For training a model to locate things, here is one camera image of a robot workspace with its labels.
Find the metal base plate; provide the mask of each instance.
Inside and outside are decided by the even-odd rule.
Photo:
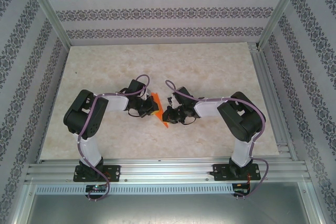
[[[248,175],[250,175],[250,180],[261,180],[259,166],[257,164],[251,164],[250,168],[238,178],[230,172],[229,164],[214,164],[211,175],[214,176],[215,181],[247,180]]]
[[[103,173],[108,177],[110,182],[119,182],[120,165],[104,165]],[[77,165],[75,168],[74,182],[105,182],[105,179],[102,176],[96,181],[86,178],[81,172],[81,166]]]

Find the damask wallpaper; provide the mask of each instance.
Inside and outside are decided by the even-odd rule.
[[[73,45],[257,42],[279,0],[50,0]]]
[[[335,0],[290,0],[263,49],[327,223],[336,223],[335,30]]]
[[[0,223],[39,155],[67,52],[37,0],[0,0]]]

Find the orange piece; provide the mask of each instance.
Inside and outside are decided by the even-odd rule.
[[[153,96],[154,98],[154,102],[157,103],[157,105],[159,106],[159,111],[155,114],[159,119],[160,121],[168,128],[168,124],[166,122],[163,122],[162,121],[162,115],[163,115],[163,109],[162,109],[162,105],[161,105],[161,102],[160,102],[160,98],[159,98],[159,95],[158,93],[151,93],[151,95]]]

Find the marble floor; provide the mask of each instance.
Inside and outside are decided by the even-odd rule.
[[[195,97],[229,97],[243,92],[266,116],[266,129],[253,154],[278,155],[275,137],[246,43],[78,46],[69,53],[44,142],[41,159],[78,159],[75,138],[63,117],[82,89],[96,94],[128,87],[146,73],[149,89],[168,105],[172,80]],[[104,158],[230,156],[234,137],[223,119],[201,118],[191,125],[170,125],[156,116],[133,118],[125,111],[106,113],[97,133]]]

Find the wall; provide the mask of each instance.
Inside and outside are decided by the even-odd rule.
[[[336,0],[290,0],[264,48],[296,152],[336,223]]]
[[[0,0],[0,223],[37,160],[67,52],[36,0]]]
[[[257,42],[279,0],[50,0],[73,45]]]

